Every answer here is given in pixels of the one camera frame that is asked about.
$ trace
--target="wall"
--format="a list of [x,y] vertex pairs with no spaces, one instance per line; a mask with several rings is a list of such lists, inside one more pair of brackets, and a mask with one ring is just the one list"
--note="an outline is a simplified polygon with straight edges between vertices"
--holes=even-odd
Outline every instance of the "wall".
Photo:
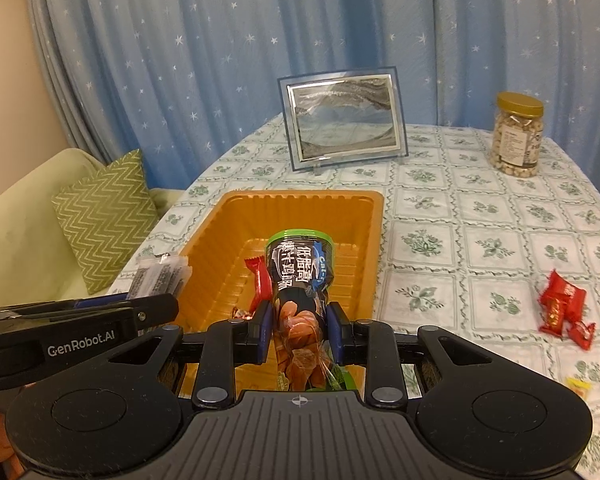
[[67,147],[40,72],[27,0],[0,0],[0,193]]

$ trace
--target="nuts in jar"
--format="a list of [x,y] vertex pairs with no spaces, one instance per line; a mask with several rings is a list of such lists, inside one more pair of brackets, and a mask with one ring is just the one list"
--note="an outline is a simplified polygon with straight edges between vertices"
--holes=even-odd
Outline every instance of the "nuts in jar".
[[544,105],[524,94],[500,92],[498,108],[489,162],[508,175],[535,176],[538,174]]

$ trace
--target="jar label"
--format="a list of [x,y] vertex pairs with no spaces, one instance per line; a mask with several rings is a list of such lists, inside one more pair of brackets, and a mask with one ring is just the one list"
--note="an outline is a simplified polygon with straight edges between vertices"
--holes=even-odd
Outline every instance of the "jar label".
[[514,166],[534,166],[540,151],[540,132],[523,132],[511,126],[501,126],[500,158]]

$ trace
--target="snack bag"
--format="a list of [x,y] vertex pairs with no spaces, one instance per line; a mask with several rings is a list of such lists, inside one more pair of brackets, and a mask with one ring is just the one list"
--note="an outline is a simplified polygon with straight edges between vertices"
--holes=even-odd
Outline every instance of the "snack bag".
[[333,281],[331,237],[304,229],[279,232],[269,239],[265,260],[272,282],[279,389],[340,389],[323,344],[324,307]]

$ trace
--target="red candy wrapper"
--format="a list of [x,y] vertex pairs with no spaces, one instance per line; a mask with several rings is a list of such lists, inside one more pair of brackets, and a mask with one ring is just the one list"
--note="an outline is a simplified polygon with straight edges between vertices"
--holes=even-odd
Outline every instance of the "red candy wrapper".
[[562,324],[568,299],[565,294],[555,294],[554,297],[547,299],[544,325],[538,329],[540,332],[562,338]]
[[591,323],[585,325],[581,321],[575,322],[571,328],[567,330],[569,338],[583,350],[589,350],[593,341],[593,334],[596,331],[596,324]]
[[254,288],[256,293],[251,300],[251,306],[249,312],[253,314],[258,305],[264,300],[271,300],[273,298],[273,287],[271,286],[271,277],[267,266],[264,262],[264,256],[258,256],[257,258],[248,258],[244,261],[247,269],[254,274]]
[[546,290],[540,296],[540,303],[545,307],[549,307],[549,301],[554,298],[556,294],[563,294],[568,297],[566,302],[566,309],[564,312],[564,319],[570,323],[576,323],[582,320],[582,308],[584,306],[584,300],[587,295],[587,291],[577,286],[571,285],[565,280],[560,274],[552,270],[549,276],[549,284]]

